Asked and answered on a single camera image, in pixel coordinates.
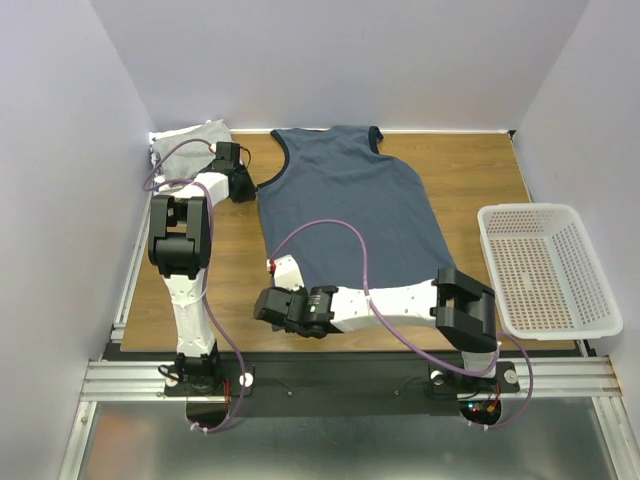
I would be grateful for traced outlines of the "blue tank top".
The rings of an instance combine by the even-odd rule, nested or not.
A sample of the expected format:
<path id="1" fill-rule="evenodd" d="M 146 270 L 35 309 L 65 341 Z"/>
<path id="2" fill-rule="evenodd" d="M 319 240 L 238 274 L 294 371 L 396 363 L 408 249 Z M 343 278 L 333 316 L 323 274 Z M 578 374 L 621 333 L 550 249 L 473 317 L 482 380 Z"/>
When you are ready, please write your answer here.
<path id="1" fill-rule="evenodd" d="M 277 129 L 281 170 L 258 186 L 270 256 L 291 255 L 308 286 L 406 286 L 455 265 L 418 173 L 384 155 L 376 126 Z"/>

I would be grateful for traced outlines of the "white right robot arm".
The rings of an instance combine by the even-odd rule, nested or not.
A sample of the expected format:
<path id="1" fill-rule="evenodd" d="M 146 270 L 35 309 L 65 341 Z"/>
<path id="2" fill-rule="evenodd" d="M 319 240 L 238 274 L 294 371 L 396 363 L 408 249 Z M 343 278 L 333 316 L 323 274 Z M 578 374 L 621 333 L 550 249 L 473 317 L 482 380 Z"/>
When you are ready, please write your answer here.
<path id="1" fill-rule="evenodd" d="M 408 286 L 353 289 L 325 285 L 306 288 L 296 269 L 276 274 L 276 284 L 262 290 L 254 318 L 304 338 L 385 327 L 397 340 L 418 352 L 400 335 L 400 326 L 439 331 L 462 355 L 463 384 L 482 390 L 496 378 L 497 340 L 494 290 L 454 268 L 443 268 L 432 280 Z"/>

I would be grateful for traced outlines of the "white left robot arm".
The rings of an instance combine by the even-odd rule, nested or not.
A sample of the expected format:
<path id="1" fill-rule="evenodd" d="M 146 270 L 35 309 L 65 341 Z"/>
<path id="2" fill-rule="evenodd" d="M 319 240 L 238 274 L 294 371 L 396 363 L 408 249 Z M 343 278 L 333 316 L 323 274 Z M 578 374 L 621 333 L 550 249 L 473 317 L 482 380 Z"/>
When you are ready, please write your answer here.
<path id="1" fill-rule="evenodd" d="M 157 174 L 181 147 L 194 142 L 213 155 L 194 178 L 166 180 Z M 247 163 L 241 159 L 245 150 L 235 142 L 184 140 L 159 160 L 143 184 L 153 194 L 148 257 L 168 289 L 177 329 L 175 361 L 159 368 L 167 394 L 211 395 L 228 387 L 205 292 L 213 248 L 213 206 L 226 199 L 244 203 L 256 198 Z"/>

